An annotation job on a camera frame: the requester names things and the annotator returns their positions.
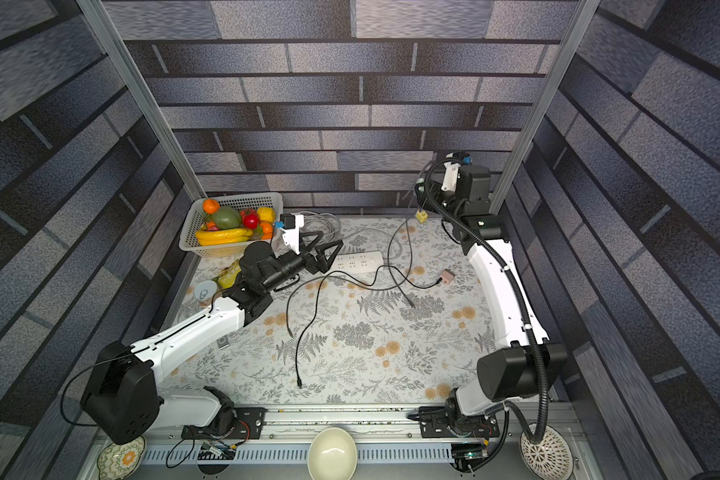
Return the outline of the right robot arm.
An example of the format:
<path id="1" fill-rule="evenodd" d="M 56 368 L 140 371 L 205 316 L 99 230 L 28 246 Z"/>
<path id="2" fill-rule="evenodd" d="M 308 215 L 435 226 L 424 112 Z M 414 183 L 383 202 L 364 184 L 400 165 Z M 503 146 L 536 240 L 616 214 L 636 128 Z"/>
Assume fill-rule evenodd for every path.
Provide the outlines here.
<path id="1" fill-rule="evenodd" d="M 550 340 L 518 280 L 502 220 L 490 213 L 490 174 L 464 152 L 433 160 L 414 187 L 417 203 L 452 227 L 483 288 L 494 325 L 494 352 L 477 362 L 477 377 L 456 388 L 441 407 L 409 414 L 445 426 L 456 436 L 477 428 L 499 410 L 515 415 L 527 442 L 538 445 L 549 429 L 550 387 L 567 361 L 566 348 Z"/>

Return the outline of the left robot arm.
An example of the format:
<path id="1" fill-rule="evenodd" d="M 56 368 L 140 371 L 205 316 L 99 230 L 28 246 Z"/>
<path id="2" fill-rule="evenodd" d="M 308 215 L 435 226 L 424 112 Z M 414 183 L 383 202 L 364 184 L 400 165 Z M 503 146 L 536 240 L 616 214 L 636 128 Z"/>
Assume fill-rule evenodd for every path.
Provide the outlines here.
<path id="1" fill-rule="evenodd" d="M 340 240 L 312 242 L 276 255 L 267 242 L 250 244 L 234 284 L 213 295 L 208 308 L 149 338 L 104 347 L 80 400 L 82 409 L 117 445 L 174 426 L 202 438 L 226 437 L 237 423 L 226 394 L 215 387 L 182 393 L 162 388 L 162 382 L 193 355 L 260 317 L 272 303 L 272 292 L 302 271 L 328 272 L 342 246 Z"/>

